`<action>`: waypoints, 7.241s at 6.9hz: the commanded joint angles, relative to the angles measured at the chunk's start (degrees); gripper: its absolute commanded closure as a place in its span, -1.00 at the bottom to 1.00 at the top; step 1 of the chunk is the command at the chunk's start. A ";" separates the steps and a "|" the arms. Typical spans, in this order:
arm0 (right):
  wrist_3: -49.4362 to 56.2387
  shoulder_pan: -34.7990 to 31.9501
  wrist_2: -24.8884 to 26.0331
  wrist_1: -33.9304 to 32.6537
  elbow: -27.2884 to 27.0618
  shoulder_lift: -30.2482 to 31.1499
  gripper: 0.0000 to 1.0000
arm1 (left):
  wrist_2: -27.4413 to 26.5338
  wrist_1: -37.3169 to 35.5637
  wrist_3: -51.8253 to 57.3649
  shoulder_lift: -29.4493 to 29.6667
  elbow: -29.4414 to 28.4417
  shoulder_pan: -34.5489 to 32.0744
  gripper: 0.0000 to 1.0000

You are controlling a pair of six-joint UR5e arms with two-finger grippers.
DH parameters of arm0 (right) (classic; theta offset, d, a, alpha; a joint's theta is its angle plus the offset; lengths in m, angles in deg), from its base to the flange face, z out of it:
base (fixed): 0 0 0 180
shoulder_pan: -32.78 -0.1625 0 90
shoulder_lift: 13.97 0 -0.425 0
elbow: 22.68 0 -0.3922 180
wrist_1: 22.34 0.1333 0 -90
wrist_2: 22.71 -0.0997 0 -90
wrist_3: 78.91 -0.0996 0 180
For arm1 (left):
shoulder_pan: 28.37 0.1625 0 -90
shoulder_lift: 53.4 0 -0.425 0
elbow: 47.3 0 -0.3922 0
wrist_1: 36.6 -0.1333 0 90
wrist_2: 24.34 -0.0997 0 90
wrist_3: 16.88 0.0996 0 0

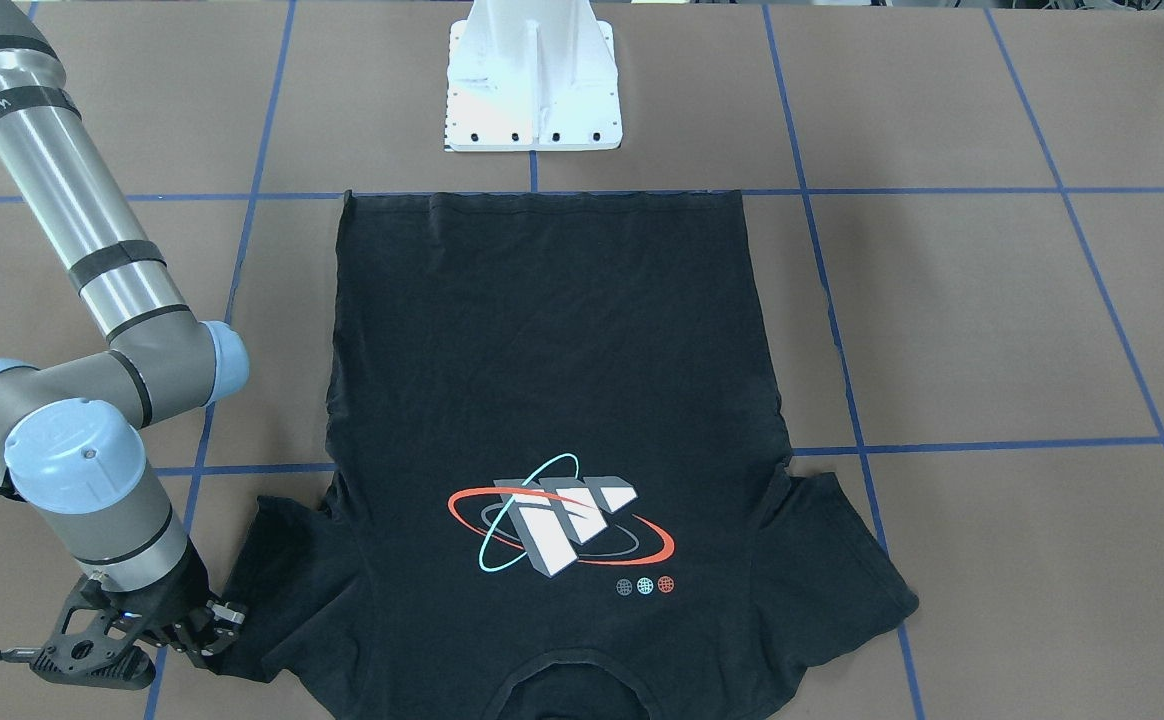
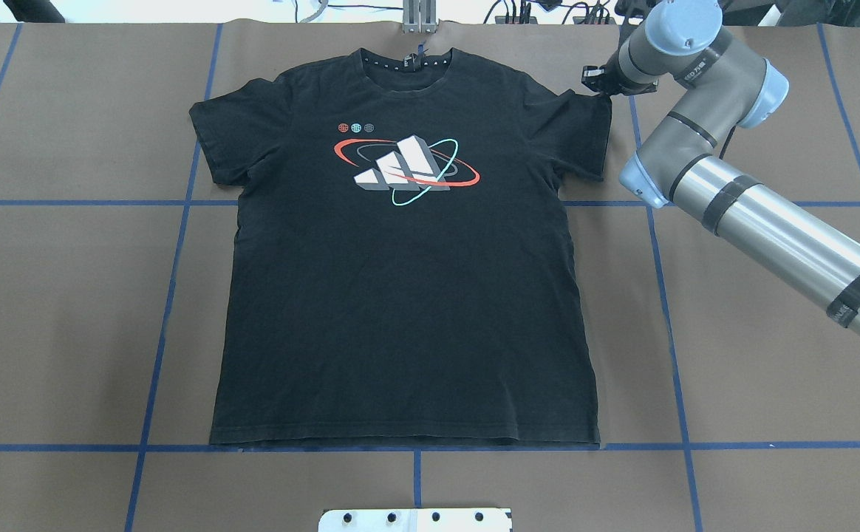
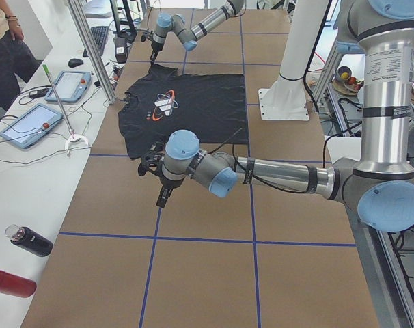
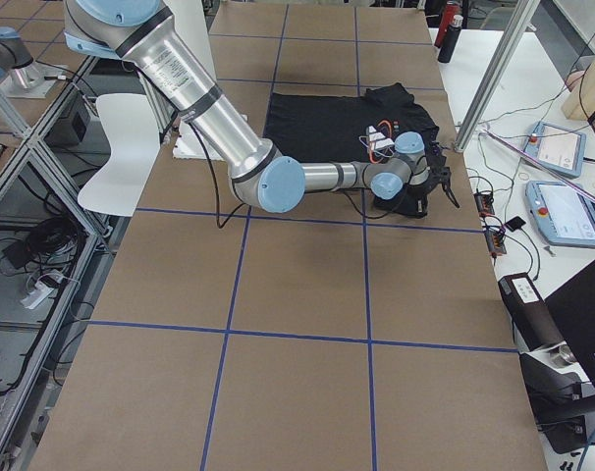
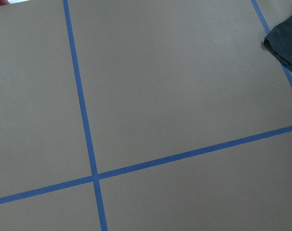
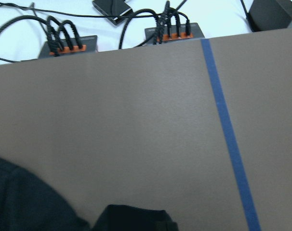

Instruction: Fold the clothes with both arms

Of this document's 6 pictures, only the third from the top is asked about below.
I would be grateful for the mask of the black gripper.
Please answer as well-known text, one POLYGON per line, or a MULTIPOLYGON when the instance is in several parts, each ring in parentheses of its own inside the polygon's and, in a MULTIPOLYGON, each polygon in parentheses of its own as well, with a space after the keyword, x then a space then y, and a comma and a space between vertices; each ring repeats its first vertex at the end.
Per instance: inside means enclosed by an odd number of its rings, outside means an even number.
POLYGON ((156 205, 159 208, 164 208, 166 206, 168 199, 170 198, 172 194, 172 191, 178 188, 182 184, 183 179, 172 180, 166 177, 164 174, 161 174, 160 182, 162 184, 162 187, 158 195, 156 205))
POLYGON ((156 58, 158 57, 158 53, 162 51, 162 44, 160 42, 151 41, 152 53, 150 56, 150 63, 154 64, 156 62, 156 58))

